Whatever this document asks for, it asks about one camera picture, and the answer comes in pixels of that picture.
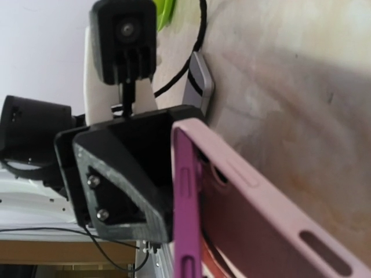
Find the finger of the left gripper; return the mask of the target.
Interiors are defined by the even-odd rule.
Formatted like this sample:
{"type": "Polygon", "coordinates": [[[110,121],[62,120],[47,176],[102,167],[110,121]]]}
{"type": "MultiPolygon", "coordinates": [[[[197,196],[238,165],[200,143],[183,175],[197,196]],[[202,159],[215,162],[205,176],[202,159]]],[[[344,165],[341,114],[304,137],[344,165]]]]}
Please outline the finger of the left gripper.
{"type": "Polygon", "coordinates": [[[73,148],[89,214],[106,240],[172,240],[170,128],[78,134],[73,148]]]}

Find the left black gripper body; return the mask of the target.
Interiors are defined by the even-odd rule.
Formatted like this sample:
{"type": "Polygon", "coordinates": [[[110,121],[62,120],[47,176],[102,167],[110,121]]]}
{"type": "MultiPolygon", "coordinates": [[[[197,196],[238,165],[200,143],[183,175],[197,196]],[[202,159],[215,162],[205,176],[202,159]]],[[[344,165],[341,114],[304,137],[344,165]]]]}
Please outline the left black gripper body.
{"type": "Polygon", "coordinates": [[[92,187],[82,179],[75,150],[77,143],[91,154],[140,183],[142,191],[157,206],[167,226],[172,224],[173,185],[170,134],[175,121],[196,118],[205,121],[192,105],[145,112],[131,118],[116,118],[91,126],[60,132],[54,141],[67,196],[79,226],[92,221],[89,208],[106,209],[106,225],[145,223],[149,218],[123,190],[115,186],[96,167],[89,166],[85,177],[95,176],[92,187]]]}

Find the purple phone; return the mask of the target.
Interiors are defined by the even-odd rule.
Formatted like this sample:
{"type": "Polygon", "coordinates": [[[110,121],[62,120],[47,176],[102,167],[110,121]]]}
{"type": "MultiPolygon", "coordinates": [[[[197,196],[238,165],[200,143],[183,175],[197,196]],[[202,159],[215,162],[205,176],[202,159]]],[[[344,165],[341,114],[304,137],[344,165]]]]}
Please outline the purple phone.
{"type": "Polygon", "coordinates": [[[174,277],[202,277],[199,163],[186,133],[173,130],[174,277]]]}

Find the pink phone case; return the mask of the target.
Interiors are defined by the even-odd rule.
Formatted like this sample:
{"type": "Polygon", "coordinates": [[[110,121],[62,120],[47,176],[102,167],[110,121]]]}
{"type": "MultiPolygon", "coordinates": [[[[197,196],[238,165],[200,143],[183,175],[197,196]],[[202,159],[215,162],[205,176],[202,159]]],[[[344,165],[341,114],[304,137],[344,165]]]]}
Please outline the pink phone case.
{"type": "Polygon", "coordinates": [[[178,121],[172,138],[175,128],[197,152],[202,270],[212,277],[370,276],[364,263],[207,125],[178,121]]]}

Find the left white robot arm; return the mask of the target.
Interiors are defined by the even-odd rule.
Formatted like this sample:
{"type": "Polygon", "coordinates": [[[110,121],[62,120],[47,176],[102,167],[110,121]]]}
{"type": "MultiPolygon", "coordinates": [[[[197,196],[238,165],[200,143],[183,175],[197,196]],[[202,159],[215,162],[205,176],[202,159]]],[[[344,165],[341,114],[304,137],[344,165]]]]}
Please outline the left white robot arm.
{"type": "Polygon", "coordinates": [[[1,115],[1,165],[16,177],[66,192],[77,223],[108,241],[177,240],[175,277],[201,277],[197,199],[180,197],[173,179],[174,122],[202,119],[180,105],[136,112],[156,70],[153,1],[97,1],[90,11],[94,67],[122,92],[122,115],[101,123],[74,117],[69,106],[7,96],[1,115]]]}

